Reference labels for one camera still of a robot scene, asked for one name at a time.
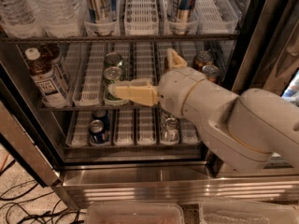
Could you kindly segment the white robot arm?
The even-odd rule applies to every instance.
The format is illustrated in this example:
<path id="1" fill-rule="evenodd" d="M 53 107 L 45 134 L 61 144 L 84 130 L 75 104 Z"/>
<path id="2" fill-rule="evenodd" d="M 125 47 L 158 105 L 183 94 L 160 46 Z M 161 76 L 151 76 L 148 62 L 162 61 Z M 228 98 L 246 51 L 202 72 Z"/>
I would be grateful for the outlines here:
<path id="1" fill-rule="evenodd" d="M 173 49 L 169 70 L 154 87 L 147 78 L 108 86 L 115 97 L 161 108 L 191 122 L 204 144 L 239 172 L 261 170 L 275 153 L 299 168 L 299 107 L 278 95 L 249 89 L 237 95 L 187 65 Z"/>

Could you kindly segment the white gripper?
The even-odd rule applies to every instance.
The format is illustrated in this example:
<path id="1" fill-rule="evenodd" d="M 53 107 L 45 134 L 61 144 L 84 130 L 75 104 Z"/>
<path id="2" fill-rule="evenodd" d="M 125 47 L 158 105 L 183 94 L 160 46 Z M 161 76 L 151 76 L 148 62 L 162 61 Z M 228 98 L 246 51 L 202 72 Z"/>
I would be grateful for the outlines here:
<path id="1" fill-rule="evenodd" d="M 208 119 L 218 113 L 218 108 L 212 104 L 212 94 L 218 86 L 187 66 L 174 49 L 168 49 L 165 69 L 174 70 L 162 75 L 158 89 L 150 79 L 119 81 L 107 88 L 114 97 L 140 105 L 154 106 L 160 99 L 161 108 L 177 118 Z"/>

